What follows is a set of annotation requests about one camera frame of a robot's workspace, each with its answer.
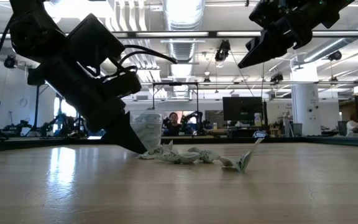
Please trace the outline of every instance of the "man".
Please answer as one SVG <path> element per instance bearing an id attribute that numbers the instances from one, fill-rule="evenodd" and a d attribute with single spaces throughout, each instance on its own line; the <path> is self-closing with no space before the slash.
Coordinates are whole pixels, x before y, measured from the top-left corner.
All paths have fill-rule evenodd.
<path id="1" fill-rule="evenodd" d="M 357 115 L 354 113 L 351 115 L 351 120 L 346 124 L 347 135 L 346 137 L 358 137 L 358 119 Z"/>
<path id="2" fill-rule="evenodd" d="M 178 124 L 178 114 L 172 112 L 169 114 L 170 123 L 167 124 L 167 128 L 164 131 L 166 136 L 179 136 L 180 124 Z"/>

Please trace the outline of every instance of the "wooden table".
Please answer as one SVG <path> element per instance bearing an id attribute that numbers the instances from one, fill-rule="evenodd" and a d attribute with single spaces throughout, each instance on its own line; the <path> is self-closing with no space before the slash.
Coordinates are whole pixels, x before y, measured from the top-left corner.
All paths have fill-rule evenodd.
<path id="1" fill-rule="evenodd" d="M 197 145 L 231 158 L 249 146 Z M 4 151 L 0 223 L 358 223 L 358 147 L 261 144 L 244 175 L 117 146 Z"/>

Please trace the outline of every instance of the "paper money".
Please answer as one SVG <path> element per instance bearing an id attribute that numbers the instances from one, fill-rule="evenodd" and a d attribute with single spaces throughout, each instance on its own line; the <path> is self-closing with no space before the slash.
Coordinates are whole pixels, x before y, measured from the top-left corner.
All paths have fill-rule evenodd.
<path id="1" fill-rule="evenodd" d="M 162 155 L 164 152 L 172 152 L 173 151 L 173 141 L 169 144 L 162 144 L 158 146 L 156 149 L 149 150 L 142 155 L 139 156 L 141 159 L 155 159 L 157 155 Z"/>
<path id="2" fill-rule="evenodd" d="M 249 164 L 249 161 L 251 160 L 251 157 L 252 157 L 255 149 L 257 148 L 258 144 L 260 142 L 262 142 L 263 140 L 264 139 L 262 139 L 262 138 L 258 139 L 255 142 L 255 144 L 252 146 L 250 151 L 248 151 L 247 153 L 244 153 L 243 155 L 241 155 L 241 158 L 238 161 L 236 161 L 234 159 L 224 158 L 224 157 L 220 157 L 220 158 L 218 158 L 218 160 L 222 162 L 224 167 L 235 168 L 240 173 L 244 173 L 244 171 L 246 170 L 246 168 L 247 168 L 247 166 Z"/>
<path id="3" fill-rule="evenodd" d="M 207 149 L 198 149 L 197 147 L 192 147 L 188 152 L 198 152 L 200 154 L 200 159 L 205 163 L 213 163 L 214 160 L 220 158 L 216 152 Z"/>
<path id="4" fill-rule="evenodd" d="M 173 162 L 175 164 L 189 164 L 200 158 L 200 154 L 198 152 L 187 152 L 177 154 L 174 152 L 166 152 L 162 155 L 158 155 L 156 159 L 165 161 L 165 162 Z"/>

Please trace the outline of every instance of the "ventilation duct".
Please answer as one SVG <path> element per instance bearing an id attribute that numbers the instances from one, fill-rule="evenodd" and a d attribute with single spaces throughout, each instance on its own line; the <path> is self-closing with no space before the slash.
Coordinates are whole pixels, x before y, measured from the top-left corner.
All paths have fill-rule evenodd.
<path id="1" fill-rule="evenodd" d="M 354 26 L 351 30 L 357 29 L 358 26 Z M 305 63 L 314 62 L 318 59 L 321 59 L 327 55 L 334 53 L 335 51 L 355 42 L 358 40 L 358 37 L 351 37 L 351 38 L 341 38 L 339 40 L 331 40 L 326 42 L 325 44 L 321 45 L 320 47 L 309 51 L 303 58 Z"/>
<path id="2" fill-rule="evenodd" d="M 166 29 L 169 31 L 200 30 L 203 23 L 204 7 L 204 0 L 163 0 Z M 170 43 L 169 53 L 179 62 L 193 62 L 195 47 L 194 43 Z M 188 81 L 192 69 L 192 65 L 171 65 L 174 81 Z M 178 96 L 185 96 L 181 86 L 175 86 L 173 91 L 177 91 Z"/>

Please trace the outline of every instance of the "pillar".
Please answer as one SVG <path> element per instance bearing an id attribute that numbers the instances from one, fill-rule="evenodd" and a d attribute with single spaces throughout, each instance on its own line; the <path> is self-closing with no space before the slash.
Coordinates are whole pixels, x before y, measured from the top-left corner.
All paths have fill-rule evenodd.
<path id="1" fill-rule="evenodd" d="M 297 82 L 318 81 L 315 63 L 292 66 L 291 79 Z M 317 84 L 297 84 L 292 86 L 293 122 L 302 124 L 302 135 L 321 135 L 321 120 L 319 108 L 319 92 Z"/>

